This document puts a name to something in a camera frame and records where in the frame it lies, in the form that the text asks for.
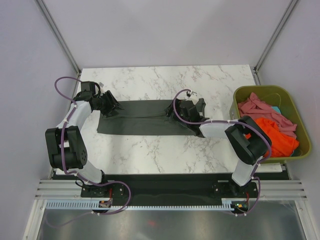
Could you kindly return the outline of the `dark grey t shirt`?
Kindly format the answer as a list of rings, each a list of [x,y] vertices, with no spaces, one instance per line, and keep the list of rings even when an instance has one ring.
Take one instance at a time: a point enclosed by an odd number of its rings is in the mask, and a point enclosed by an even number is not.
[[[195,136],[166,116],[165,109],[171,103],[172,100],[121,101],[123,110],[100,115],[97,132],[119,136]]]

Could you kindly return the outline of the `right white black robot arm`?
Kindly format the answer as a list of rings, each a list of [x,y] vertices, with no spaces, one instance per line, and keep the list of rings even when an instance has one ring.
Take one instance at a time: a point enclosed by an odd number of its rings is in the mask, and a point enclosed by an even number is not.
[[[249,116],[236,120],[212,120],[205,117],[206,103],[198,100],[174,99],[165,109],[165,116],[200,138],[223,138],[229,140],[238,163],[232,173],[229,191],[235,197],[247,191],[253,179],[258,161],[271,149],[272,141]]]

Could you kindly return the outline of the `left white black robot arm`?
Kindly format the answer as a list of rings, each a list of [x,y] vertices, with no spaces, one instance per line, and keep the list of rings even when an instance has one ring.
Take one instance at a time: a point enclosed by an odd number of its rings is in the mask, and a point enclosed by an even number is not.
[[[92,91],[79,92],[71,100],[70,109],[61,123],[45,132],[50,166],[92,185],[92,191],[99,197],[106,196],[110,185],[102,180],[103,171],[88,160],[81,129],[93,111],[108,116],[112,111],[121,109],[122,106],[109,90],[97,94]]]

